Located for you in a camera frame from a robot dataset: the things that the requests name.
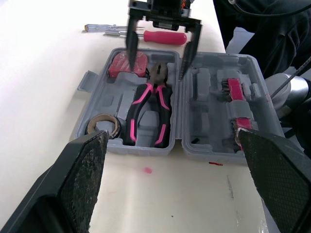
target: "pink screwdriver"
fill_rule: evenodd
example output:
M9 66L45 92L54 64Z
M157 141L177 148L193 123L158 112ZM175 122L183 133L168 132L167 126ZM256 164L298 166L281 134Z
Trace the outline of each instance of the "pink screwdriver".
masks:
M106 31L104 35L126 35L124 32L115 30ZM159 44L167 45L183 45L187 41L187 36L184 33L172 33L172 32L150 32L145 31L144 34L137 34L138 37L143 37L144 41L152 41Z

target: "white table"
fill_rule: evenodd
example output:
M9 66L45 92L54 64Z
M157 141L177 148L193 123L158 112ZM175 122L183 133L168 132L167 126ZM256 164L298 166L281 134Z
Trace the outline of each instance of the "white table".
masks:
M192 16L203 24L198 50L224 52L212 0L196 0ZM82 33L83 26L126 25L127 0L0 0L0 22L1 228L72 138L89 98L76 91L84 73L100 73L111 50L125 45L124 38ZM181 56L184 49L140 47ZM90 232L249 233L264 226L248 168L187 159L177 142L168 158L107 154Z

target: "pink pliers handle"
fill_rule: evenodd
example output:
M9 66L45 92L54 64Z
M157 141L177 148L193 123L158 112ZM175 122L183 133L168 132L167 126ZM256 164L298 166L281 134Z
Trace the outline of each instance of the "pink pliers handle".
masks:
M134 146L136 144L138 116L153 91L154 88L150 83L141 84L137 87L134 101L126 117L126 132L123 138L123 143L125 145ZM155 95L159 106L160 116L160 124L155 141L155 147L165 148L169 144L169 136L171 131L170 119L172 110L170 98L172 90L163 84L157 87Z

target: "tool case latch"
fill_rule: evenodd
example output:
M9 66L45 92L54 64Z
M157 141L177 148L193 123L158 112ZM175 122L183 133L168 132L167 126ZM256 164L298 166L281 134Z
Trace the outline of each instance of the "tool case latch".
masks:
M85 91L88 93L92 93L93 90L95 89L95 85L99 79L99 75L92 72L92 71L87 71L85 75L83 76L79 86L78 90L79 91Z

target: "gray plastic tool case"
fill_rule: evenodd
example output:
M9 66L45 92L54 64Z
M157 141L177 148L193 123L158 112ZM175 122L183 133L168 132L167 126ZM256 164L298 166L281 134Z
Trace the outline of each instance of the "gray plastic tool case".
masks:
M79 121L75 137L85 134L91 118L97 114L111 114L125 129L127 112L138 85L146 83L134 73L121 72L111 78L108 68L113 58L124 51L111 52L101 75L88 71L78 89L92 93L88 106ZM181 139L189 156L217 163L246 163L243 151L234 152L234 130L231 121L247 117L254 129L284 136L257 61L247 55L197 52L195 60L183 81L178 81L180 58L175 51L140 50L148 57L150 70L157 62L168 63L167 84L173 89L169 146L154 148L159 116L157 102L152 95L138 118L135 146L123 145L119 138L108 142L108 151L120 154L168 155L175 140ZM247 100L228 102L222 82L237 78ZM97 124L99 130L112 128L110 122Z

